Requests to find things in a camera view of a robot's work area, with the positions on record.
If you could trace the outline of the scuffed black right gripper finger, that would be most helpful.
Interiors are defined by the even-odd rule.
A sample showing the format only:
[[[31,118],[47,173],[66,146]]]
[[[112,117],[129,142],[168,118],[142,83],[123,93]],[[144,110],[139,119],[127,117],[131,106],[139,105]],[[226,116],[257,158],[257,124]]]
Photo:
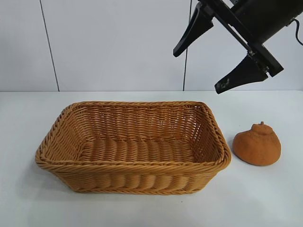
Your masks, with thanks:
[[[253,57],[247,55],[230,73],[220,79],[214,86],[220,94],[242,85],[262,82],[268,78],[263,68]]]

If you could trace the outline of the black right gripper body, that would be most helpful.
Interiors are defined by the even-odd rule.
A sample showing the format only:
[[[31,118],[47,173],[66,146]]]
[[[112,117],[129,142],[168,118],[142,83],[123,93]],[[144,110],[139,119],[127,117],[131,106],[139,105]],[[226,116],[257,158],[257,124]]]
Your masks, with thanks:
[[[293,18],[289,0],[245,0],[229,8],[222,0],[202,0],[206,11],[215,17],[245,47],[259,58],[263,70],[274,77],[284,68],[263,43]]]

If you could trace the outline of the clean black right gripper finger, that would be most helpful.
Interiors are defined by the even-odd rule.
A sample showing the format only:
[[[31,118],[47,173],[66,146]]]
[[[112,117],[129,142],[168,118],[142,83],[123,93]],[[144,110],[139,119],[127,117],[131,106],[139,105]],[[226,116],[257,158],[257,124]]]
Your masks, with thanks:
[[[211,29],[214,26],[213,17],[214,12],[208,4],[198,3],[183,36],[173,49],[173,55],[180,56],[196,39]]]

